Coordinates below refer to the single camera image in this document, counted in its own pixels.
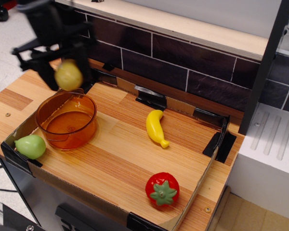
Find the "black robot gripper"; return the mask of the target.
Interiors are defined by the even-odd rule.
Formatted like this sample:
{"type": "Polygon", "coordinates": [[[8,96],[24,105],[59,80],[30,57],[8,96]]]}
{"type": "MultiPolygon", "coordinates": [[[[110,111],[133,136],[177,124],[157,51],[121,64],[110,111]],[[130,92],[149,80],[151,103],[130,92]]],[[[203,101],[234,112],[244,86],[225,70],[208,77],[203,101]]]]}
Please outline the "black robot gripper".
{"type": "Polygon", "coordinates": [[[92,23],[77,19],[73,9],[19,9],[34,31],[35,38],[14,48],[15,55],[23,71],[32,69],[53,91],[59,87],[54,79],[54,69],[50,62],[61,58],[76,61],[83,75],[83,83],[91,81],[88,49],[96,43],[94,37],[83,37],[92,31],[92,23]]]}

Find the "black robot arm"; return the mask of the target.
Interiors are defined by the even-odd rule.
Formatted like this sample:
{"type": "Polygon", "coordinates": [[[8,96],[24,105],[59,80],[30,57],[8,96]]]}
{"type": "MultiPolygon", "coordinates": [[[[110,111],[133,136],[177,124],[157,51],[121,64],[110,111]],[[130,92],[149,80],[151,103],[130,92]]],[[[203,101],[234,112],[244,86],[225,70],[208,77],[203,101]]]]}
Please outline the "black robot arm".
{"type": "Polygon", "coordinates": [[[26,15],[36,38],[13,49],[23,71],[36,71],[53,91],[59,90],[55,82],[55,70],[50,62],[73,59],[83,76],[82,89],[93,82],[88,61],[88,49],[96,43],[81,33],[92,30],[90,22],[73,22],[76,14],[74,3],[62,6],[53,0],[19,0],[19,12],[26,15]]]}

